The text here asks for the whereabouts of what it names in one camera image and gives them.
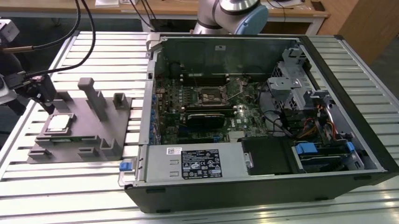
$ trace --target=blue latch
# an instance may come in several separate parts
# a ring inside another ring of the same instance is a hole
[[[347,147],[350,149],[350,152],[355,151],[354,143],[351,143],[350,141],[347,142]]]
[[[134,163],[132,162],[121,162],[119,164],[119,171],[132,171],[134,170]]]
[[[299,143],[295,149],[298,154],[318,153],[318,148],[314,143]]]

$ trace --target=circuit board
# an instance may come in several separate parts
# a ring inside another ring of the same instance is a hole
[[[224,86],[184,86],[174,79],[158,82],[160,144],[236,142],[243,137],[267,136],[255,103],[258,88],[259,83],[248,83],[244,77],[235,77]],[[190,126],[192,116],[207,116],[200,127]],[[218,122],[223,122],[218,127],[203,127]]]

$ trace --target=barcode label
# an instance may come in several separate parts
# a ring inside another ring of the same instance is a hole
[[[182,148],[167,148],[167,155],[180,155]]]

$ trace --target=slotted metal table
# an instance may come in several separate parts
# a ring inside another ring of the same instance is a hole
[[[91,32],[68,39],[51,65],[77,63],[91,45]],[[80,77],[92,77],[104,96],[124,92],[134,98],[124,158],[138,155],[147,72],[147,33],[97,32],[95,52],[79,68],[52,74],[57,90],[72,97]],[[314,42],[366,120],[399,161],[399,102],[346,41],[312,36]],[[319,86],[323,81],[312,72]],[[200,224],[200,223],[363,223],[399,222],[399,177],[366,186],[334,200],[264,206],[144,214],[117,184],[119,161],[27,164],[47,113],[29,102],[0,151],[0,223]]]

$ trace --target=sticker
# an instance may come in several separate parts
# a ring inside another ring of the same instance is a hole
[[[182,148],[167,148],[167,155],[180,155]]]
[[[222,176],[219,150],[182,151],[182,177],[184,180]]]

